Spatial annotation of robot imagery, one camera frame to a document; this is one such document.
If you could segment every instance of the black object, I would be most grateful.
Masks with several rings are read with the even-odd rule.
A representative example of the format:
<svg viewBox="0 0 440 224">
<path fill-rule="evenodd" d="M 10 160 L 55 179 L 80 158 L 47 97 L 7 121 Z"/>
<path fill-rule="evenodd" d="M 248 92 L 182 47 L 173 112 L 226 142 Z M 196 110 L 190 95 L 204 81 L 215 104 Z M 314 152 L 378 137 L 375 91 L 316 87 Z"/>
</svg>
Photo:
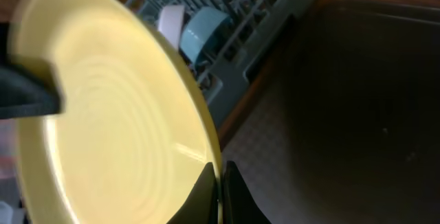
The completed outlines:
<svg viewBox="0 0 440 224">
<path fill-rule="evenodd" d="M 217 224 L 218 188 L 212 163 L 207 163 L 185 203 L 168 224 Z M 223 180 L 223 223 L 270 224 L 255 204 L 237 165 L 228 161 Z"/>
<path fill-rule="evenodd" d="M 440 9 L 342 0 L 310 21 L 282 83 L 305 199 L 337 223 L 440 223 Z"/>
<path fill-rule="evenodd" d="M 25 206 L 23 204 L 23 200 L 20 200 L 19 202 L 19 208 L 25 209 Z M 29 224 L 29 216 L 28 213 L 25 211 L 25 216 L 23 217 L 23 224 Z"/>
<path fill-rule="evenodd" d="M 60 98 L 25 69 L 0 66 L 0 120 L 59 113 Z"/>
<path fill-rule="evenodd" d="M 270 224 L 256 205 L 233 161 L 227 162 L 223 180 L 223 222 L 225 224 Z"/>
<path fill-rule="evenodd" d="M 8 32 L 10 24 L 0 23 L 0 65 L 8 61 Z"/>
<path fill-rule="evenodd" d="M 217 224 L 218 194 L 212 162 L 201 171 L 188 198 L 168 224 Z"/>
</svg>

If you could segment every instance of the light blue mug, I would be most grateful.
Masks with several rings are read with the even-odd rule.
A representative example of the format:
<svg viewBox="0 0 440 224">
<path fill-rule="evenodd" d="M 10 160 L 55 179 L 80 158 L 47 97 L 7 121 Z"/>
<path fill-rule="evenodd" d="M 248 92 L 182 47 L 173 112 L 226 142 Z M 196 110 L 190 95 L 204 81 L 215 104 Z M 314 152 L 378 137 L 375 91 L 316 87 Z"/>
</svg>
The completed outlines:
<svg viewBox="0 0 440 224">
<path fill-rule="evenodd" d="M 203 7 L 184 28 L 180 50 L 194 64 L 205 58 L 202 52 L 216 54 L 228 39 L 220 31 L 231 21 L 229 14 L 215 8 Z"/>
</svg>

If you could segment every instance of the dish rack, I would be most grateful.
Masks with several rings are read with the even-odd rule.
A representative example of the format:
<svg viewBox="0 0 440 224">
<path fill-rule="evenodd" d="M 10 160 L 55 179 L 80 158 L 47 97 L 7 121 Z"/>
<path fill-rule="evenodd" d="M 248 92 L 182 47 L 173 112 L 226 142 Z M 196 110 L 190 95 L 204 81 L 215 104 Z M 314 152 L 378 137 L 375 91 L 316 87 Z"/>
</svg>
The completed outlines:
<svg viewBox="0 0 440 224">
<path fill-rule="evenodd" d="M 265 53 L 290 15 L 299 18 L 313 0 L 128 0 L 126 6 L 143 21 L 157 25 L 165 5 L 186 6 L 189 17 L 204 6 L 228 13 L 229 38 L 203 65 L 188 64 L 219 127 L 250 86 L 249 70 Z"/>
</svg>

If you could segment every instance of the plate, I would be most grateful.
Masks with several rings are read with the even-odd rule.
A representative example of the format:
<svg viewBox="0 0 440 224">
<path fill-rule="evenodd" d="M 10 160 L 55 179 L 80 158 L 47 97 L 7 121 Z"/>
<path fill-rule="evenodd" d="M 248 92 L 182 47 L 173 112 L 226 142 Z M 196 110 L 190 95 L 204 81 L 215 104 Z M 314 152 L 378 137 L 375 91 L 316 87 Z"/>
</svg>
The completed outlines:
<svg viewBox="0 0 440 224">
<path fill-rule="evenodd" d="M 166 223 L 217 134 L 182 58 L 116 0 L 22 0 L 10 53 L 64 99 L 18 121 L 18 174 L 34 223 Z"/>
</svg>

